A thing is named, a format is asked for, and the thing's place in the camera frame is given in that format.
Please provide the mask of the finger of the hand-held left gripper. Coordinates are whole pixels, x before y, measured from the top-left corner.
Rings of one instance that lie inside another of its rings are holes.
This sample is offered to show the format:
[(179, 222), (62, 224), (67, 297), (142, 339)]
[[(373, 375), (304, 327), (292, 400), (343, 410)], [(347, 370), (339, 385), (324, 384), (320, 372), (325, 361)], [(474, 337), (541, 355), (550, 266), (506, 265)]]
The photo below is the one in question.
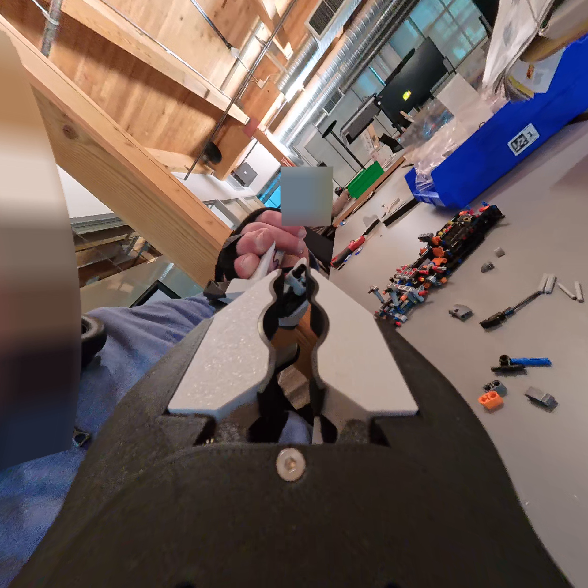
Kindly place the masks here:
[(281, 266), (284, 252), (276, 249), (273, 243), (267, 252), (261, 257), (259, 265), (253, 275), (248, 279), (234, 278), (229, 281), (227, 287), (227, 299), (231, 302), (238, 298), (246, 290), (250, 289), (254, 283), (265, 278), (271, 271)]

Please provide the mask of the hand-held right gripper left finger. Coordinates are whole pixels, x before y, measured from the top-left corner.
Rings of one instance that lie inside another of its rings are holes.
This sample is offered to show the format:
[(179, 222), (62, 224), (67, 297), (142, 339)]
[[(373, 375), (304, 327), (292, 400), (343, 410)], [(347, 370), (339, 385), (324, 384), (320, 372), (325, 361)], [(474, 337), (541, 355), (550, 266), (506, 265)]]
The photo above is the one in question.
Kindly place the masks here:
[(172, 415), (259, 417), (258, 392), (275, 372), (275, 270), (212, 319), (168, 404)]

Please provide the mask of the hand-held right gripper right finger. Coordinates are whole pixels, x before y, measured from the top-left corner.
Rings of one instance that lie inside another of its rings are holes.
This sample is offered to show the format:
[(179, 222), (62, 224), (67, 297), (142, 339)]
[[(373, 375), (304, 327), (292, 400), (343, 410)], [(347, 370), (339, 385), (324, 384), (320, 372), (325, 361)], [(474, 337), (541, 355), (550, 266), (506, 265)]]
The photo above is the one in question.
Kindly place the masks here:
[(417, 403), (372, 314), (313, 269), (306, 296), (312, 443), (323, 443), (321, 417), (340, 433), (354, 420), (415, 415)]

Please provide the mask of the small grey black lego pin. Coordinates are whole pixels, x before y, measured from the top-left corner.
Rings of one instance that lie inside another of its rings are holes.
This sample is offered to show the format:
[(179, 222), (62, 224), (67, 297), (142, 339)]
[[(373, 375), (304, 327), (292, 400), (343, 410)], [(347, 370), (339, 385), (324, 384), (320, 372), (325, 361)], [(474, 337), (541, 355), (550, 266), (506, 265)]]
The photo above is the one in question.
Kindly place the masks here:
[(296, 328), (309, 309), (306, 291), (307, 270), (306, 260), (300, 259), (283, 276), (283, 290), (278, 311), (278, 324), (282, 328), (289, 330)]

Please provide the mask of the partly built lego car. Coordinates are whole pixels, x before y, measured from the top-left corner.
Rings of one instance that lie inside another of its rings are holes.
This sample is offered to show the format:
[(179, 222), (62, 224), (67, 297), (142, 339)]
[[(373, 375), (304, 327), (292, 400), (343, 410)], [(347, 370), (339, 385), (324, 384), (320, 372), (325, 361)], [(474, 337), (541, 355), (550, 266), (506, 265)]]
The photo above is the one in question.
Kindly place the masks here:
[(383, 292), (375, 318), (388, 319), (401, 327), (413, 308), (425, 303), (436, 288), (447, 279), (479, 247), (486, 235), (504, 219), (496, 205), (482, 203), (479, 209), (459, 211), (434, 233), (423, 233), (423, 244), (413, 263), (396, 269)]

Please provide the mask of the orange lego connector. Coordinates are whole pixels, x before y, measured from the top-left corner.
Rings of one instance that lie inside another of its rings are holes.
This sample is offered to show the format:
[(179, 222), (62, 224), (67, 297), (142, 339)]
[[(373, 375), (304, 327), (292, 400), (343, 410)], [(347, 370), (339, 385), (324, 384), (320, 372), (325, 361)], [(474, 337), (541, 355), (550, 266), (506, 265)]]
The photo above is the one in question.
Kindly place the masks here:
[(479, 396), (478, 402), (488, 412), (494, 412), (504, 405), (507, 388), (500, 380), (491, 380), (483, 385), (482, 391), (483, 393)]

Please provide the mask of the grey lego slope piece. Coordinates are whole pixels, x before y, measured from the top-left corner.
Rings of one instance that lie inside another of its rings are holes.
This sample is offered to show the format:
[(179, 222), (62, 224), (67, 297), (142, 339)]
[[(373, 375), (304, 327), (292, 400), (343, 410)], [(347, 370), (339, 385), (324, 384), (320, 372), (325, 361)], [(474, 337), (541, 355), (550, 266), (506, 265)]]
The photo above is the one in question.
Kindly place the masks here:
[(552, 411), (558, 406), (558, 402), (551, 394), (546, 393), (537, 387), (529, 387), (525, 391), (525, 397), (535, 405), (541, 406), (548, 411)]

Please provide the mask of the person's left hand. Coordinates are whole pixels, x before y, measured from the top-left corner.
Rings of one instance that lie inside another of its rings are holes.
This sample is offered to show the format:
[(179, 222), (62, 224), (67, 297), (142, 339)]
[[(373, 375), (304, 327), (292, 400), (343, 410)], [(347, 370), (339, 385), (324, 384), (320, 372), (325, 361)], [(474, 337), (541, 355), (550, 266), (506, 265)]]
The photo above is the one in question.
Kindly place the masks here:
[(236, 243), (233, 267), (238, 278), (250, 278), (260, 264), (261, 257), (272, 245), (283, 252), (282, 266), (293, 267), (298, 260), (310, 260), (303, 226), (282, 225), (282, 215), (276, 211), (263, 212), (258, 220), (247, 224)]

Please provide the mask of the red blue black tool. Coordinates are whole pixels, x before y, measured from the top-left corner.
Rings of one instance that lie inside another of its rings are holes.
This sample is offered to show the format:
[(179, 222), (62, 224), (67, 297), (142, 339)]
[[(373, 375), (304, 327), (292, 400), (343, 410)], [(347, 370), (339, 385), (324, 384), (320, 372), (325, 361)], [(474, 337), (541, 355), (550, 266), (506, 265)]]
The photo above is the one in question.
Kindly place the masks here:
[(349, 244), (342, 251), (340, 251), (340, 253), (338, 253), (332, 258), (330, 266), (334, 269), (337, 269), (340, 266), (342, 266), (342, 264), (350, 255), (352, 255), (355, 251), (357, 251), (364, 245), (365, 240), (365, 235), (360, 236), (358, 239), (351, 240)]

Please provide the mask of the black flat strip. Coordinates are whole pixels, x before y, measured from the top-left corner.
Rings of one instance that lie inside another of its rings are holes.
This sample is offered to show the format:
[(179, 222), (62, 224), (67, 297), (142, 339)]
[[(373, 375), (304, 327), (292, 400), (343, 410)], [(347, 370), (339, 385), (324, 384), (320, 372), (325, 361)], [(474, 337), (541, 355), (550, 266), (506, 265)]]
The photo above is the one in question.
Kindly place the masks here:
[(419, 204), (419, 201), (412, 199), (409, 201), (404, 202), (402, 205), (398, 206), (393, 212), (388, 214), (386, 218), (382, 221), (385, 226), (390, 226), (398, 219), (400, 219), (403, 215), (414, 209), (414, 207)]

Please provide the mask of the blue axle black connector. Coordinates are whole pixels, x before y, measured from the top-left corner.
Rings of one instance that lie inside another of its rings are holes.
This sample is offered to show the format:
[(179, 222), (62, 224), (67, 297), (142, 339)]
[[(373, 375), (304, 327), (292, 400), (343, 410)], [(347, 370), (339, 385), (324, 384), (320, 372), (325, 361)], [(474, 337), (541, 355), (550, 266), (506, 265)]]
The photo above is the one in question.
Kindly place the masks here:
[(551, 367), (552, 362), (547, 357), (510, 357), (501, 355), (498, 365), (490, 369), (494, 373), (518, 373), (526, 371), (528, 367)]

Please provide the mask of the pile of clear plastic bags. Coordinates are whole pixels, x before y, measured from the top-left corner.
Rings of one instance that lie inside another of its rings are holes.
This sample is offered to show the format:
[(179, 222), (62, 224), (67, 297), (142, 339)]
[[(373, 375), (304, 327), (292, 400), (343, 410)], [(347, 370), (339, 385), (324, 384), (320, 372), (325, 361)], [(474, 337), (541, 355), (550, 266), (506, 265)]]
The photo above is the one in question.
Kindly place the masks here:
[(399, 142), (416, 172), (416, 187), (432, 189), (432, 172), (493, 116), (483, 100), (448, 109), (440, 100), (430, 100), (416, 114)]

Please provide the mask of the black monitor screen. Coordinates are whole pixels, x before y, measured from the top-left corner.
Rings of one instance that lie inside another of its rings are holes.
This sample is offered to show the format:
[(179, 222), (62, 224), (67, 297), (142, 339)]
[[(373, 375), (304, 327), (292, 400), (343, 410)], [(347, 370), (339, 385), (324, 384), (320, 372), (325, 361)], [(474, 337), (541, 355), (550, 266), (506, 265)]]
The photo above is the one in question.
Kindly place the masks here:
[(433, 89), (450, 72), (455, 72), (451, 63), (426, 37), (386, 79), (375, 104), (396, 129), (405, 129), (410, 125), (408, 113), (432, 98)]

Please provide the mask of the blue plastic bin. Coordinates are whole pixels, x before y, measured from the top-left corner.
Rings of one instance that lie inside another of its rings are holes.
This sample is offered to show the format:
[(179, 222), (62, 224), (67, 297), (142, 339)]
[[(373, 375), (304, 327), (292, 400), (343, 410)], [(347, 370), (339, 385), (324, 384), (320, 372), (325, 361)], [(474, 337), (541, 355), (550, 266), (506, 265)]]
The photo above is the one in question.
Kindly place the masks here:
[(570, 121), (587, 111), (587, 35), (563, 52), (548, 92), (508, 103), (453, 154), (432, 170), (432, 189), (405, 180), (419, 202), (464, 208)]

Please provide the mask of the white paper sheets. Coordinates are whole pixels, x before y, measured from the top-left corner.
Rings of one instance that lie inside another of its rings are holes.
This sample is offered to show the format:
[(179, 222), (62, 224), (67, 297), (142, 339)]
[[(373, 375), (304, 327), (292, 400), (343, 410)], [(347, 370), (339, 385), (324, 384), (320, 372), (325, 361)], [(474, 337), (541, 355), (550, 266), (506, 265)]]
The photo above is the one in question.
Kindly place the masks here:
[(564, 51), (587, 34), (587, 1), (495, 1), (482, 77), (485, 97), (548, 92)]

